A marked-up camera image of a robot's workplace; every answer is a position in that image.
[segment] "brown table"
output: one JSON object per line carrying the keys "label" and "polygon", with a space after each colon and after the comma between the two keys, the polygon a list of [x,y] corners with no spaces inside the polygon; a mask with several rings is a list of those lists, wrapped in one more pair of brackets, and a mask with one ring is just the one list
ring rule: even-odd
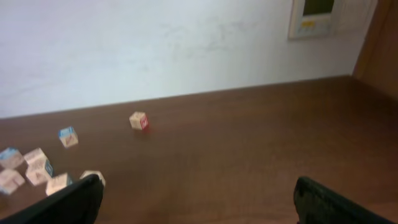
{"label": "brown table", "polygon": [[[134,111],[147,131],[131,129]],[[3,119],[0,133],[2,148],[41,147],[57,174],[100,170],[97,223],[294,223],[300,175],[398,222],[398,104],[350,77]],[[1,196],[0,217],[44,188]]]}

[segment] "white wall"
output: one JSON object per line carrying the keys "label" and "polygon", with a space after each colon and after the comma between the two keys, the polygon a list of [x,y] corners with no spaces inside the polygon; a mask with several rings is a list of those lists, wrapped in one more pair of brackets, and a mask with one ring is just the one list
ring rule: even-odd
{"label": "white wall", "polygon": [[0,118],[351,73],[363,32],[287,41],[290,0],[2,0]]}

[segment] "black object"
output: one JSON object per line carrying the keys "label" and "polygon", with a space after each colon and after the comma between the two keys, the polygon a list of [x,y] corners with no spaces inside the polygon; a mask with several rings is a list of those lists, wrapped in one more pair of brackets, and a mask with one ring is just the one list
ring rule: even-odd
{"label": "black object", "polygon": [[294,205],[300,224],[392,223],[308,177],[298,178]]}
{"label": "black object", "polygon": [[104,186],[91,174],[46,199],[0,221],[0,224],[92,224]]}

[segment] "wooden block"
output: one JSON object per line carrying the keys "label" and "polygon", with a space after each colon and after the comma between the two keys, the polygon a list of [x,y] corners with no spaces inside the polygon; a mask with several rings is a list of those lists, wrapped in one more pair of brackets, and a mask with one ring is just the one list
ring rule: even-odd
{"label": "wooden block", "polygon": [[52,179],[53,168],[48,159],[39,159],[33,162],[26,170],[26,177],[36,186]]}
{"label": "wooden block", "polygon": [[65,148],[78,144],[78,138],[73,127],[64,128],[60,130],[58,136]]}
{"label": "wooden block", "polygon": [[8,147],[0,153],[0,165],[5,169],[14,169],[24,162],[22,154],[13,147]]}
{"label": "wooden block", "polygon": [[34,149],[33,151],[28,152],[24,155],[24,159],[28,165],[33,164],[37,160],[46,159],[48,160],[47,156],[45,156],[44,152],[41,148]]}
{"label": "wooden block", "polygon": [[143,112],[134,112],[129,119],[131,127],[134,129],[142,130],[148,126],[147,116]]}
{"label": "wooden block", "polygon": [[19,186],[25,183],[25,179],[15,170],[5,169],[0,173],[0,192],[10,195]]}
{"label": "wooden block", "polygon": [[72,184],[72,179],[67,173],[58,175],[47,182],[45,193],[47,196],[54,194],[55,192],[64,189],[66,186]]}
{"label": "wooden block", "polygon": [[102,173],[101,173],[100,171],[86,170],[86,171],[84,171],[84,173],[81,175],[80,179],[83,179],[83,178],[85,178],[86,176],[88,176],[88,175],[90,175],[90,174],[96,174],[96,175],[99,177],[99,179],[102,181],[102,184],[103,184],[104,187],[105,187],[105,179],[104,179],[104,177],[102,176]]}

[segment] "wooden table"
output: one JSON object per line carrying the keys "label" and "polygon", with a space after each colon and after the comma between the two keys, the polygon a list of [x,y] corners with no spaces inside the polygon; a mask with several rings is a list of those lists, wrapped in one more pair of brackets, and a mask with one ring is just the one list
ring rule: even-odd
{"label": "wooden table", "polygon": [[[131,129],[134,111],[147,131]],[[3,119],[0,132],[2,148],[41,147],[56,174],[100,170],[97,223],[295,223],[301,175],[398,222],[398,103],[350,77]],[[1,196],[0,217],[44,188]]]}

